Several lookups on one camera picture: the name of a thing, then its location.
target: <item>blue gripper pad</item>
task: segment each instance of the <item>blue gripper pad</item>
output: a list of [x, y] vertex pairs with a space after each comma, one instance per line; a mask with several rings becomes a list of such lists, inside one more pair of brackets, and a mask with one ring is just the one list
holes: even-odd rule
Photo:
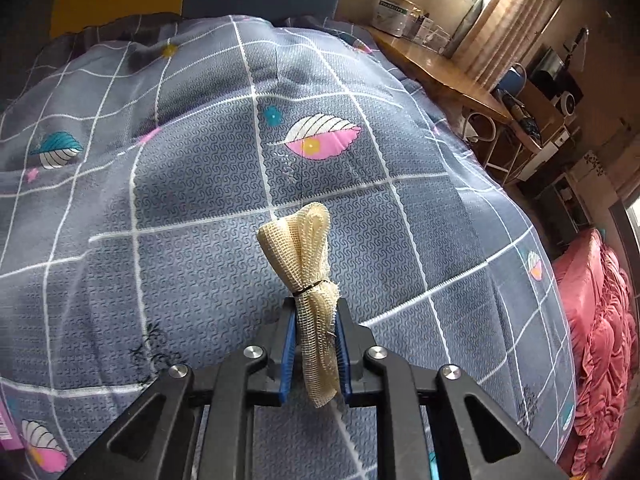
[[282, 352], [282, 364], [280, 365], [280, 389], [278, 396], [280, 402], [287, 402], [287, 396], [291, 389], [291, 378], [293, 377], [293, 360], [296, 355], [296, 316], [289, 318], [287, 327], [287, 338], [284, 342], [284, 350]]
[[340, 314], [335, 312], [335, 357], [338, 362], [338, 376], [340, 379], [340, 390], [345, 402], [349, 402], [351, 397], [351, 368], [349, 366], [349, 353], [344, 338], [344, 330], [340, 322]]

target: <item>yellow dot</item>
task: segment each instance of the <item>yellow dot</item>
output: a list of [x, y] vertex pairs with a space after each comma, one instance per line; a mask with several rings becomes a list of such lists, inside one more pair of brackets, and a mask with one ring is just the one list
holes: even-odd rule
[[315, 155], [320, 151], [320, 141], [313, 137], [307, 137], [302, 141], [302, 153], [305, 155]]
[[33, 459], [36, 461], [36, 463], [42, 467], [42, 465], [44, 464], [44, 459], [42, 457], [42, 455], [38, 452], [37, 449], [35, 449], [32, 446], [29, 446], [29, 452], [31, 454], [31, 456], [33, 457]]
[[178, 52], [178, 47], [176, 47], [175, 45], [172, 44], [168, 44], [164, 50], [162, 51], [162, 56], [163, 57], [171, 57], [173, 56], [176, 52]]

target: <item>pink box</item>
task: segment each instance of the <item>pink box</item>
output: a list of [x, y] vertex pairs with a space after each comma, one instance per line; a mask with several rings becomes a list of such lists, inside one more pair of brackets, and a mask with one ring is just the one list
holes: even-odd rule
[[0, 400], [0, 445], [5, 451], [24, 448], [2, 400]]

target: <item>bed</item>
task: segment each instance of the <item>bed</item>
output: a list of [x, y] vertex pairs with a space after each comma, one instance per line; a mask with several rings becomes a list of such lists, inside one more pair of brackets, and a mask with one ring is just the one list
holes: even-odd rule
[[[574, 364], [531, 222], [366, 31], [281, 25], [130, 16], [63, 36], [0, 118], [0, 394], [31, 478], [159, 371], [273, 320], [287, 290], [255, 232], [313, 201], [354, 318], [412, 363], [461, 365], [562, 451]], [[256, 411], [254, 478], [376, 477], [371, 410], [291, 396]]]
[[559, 461], [567, 473], [598, 478], [638, 370], [630, 285], [596, 229], [582, 232], [553, 263], [571, 329], [577, 380], [574, 428]]

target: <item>black zip tie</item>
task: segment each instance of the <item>black zip tie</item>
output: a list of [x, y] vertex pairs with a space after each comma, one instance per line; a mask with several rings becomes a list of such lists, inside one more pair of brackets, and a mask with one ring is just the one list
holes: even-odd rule
[[313, 285], [309, 285], [306, 286], [305, 288], [303, 288], [302, 290], [299, 290], [297, 292], [292, 292], [291, 295], [294, 298], [297, 298], [298, 296], [302, 296], [305, 292], [310, 291], [312, 288], [314, 288], [316, 285], [320, 285], [320, 283], [322, 282], [328, 282], [329, 280], [319, 280], [318, 282], [315, 282]]

